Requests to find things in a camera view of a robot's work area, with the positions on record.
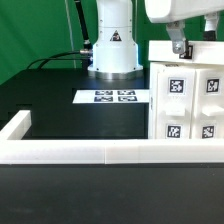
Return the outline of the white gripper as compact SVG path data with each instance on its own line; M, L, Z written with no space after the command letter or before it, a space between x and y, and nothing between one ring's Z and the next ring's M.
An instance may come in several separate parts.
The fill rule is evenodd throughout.
M219 11L224 10L224 0L144 0L144 2L147 17L152 23L168 23L166 31L175 54L186 52L187 39L183 21L185 19L205 15L203 40L217 40Z

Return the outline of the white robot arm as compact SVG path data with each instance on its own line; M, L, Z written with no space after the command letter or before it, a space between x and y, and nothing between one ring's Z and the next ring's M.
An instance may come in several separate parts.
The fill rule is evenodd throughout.
M132 37L132 1L96 0L98 40L93 45L92 64L88 73L103 79L128 79L143 67L138 60L138 45ZM172 51L186 56L192 48L184 35L184 21L206 15L206 29L216 31L218 13L224 0L144 0L152 23L166 23Z

